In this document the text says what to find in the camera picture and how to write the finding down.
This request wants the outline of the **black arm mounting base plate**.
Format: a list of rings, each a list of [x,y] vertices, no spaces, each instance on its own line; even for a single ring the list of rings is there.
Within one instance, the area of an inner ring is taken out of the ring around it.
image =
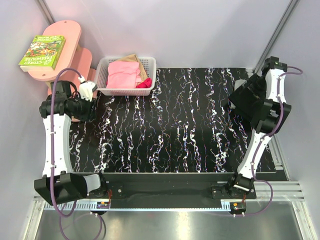
[[[125,211],[204,210],[221,200],[245,199],[231,188],[232,173],[103,173],[111,189],[111,209]]]

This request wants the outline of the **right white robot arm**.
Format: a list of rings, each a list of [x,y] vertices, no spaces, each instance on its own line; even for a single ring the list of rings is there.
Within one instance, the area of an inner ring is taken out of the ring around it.
[[[264,61],[261,75],[255,73],[248,80],[236,80],[228,97],[235,114],[249,121],[252,128],[244,158],[226,187],[232,198],[242,198],[253,189],[264,150],[291,112],[284,91],[287,71],[287,64],[271,56]]]

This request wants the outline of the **black daisy print t-shirt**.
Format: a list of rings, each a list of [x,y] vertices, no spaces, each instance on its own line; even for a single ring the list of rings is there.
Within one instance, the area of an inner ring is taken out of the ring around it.
[[[259,104],[265,99],[265,97],[256,97],[250,90],[250,78],[246,80],[246,84],[243,87],[241,93],[240,102],[235,108],[235,112],[241,115],[244,119],[252,121],[254,114],[259,109]],[[232,103],[233,92],[229,95],[228,99]]]

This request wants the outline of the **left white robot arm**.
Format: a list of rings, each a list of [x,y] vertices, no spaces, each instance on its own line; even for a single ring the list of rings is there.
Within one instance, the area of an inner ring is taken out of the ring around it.
[[[70,81],[52,83],[54,90],[39,107],[46,134],[45,165],[42,178],[34,181],[35,191],[51,206],[86,198],[93,194],[103,198],[108,186],[99,173],[74,173],[70,160],[70,127],[72,118],[81,122],[94,118],[93,93],[97,85],[82,82],[76,91]]]

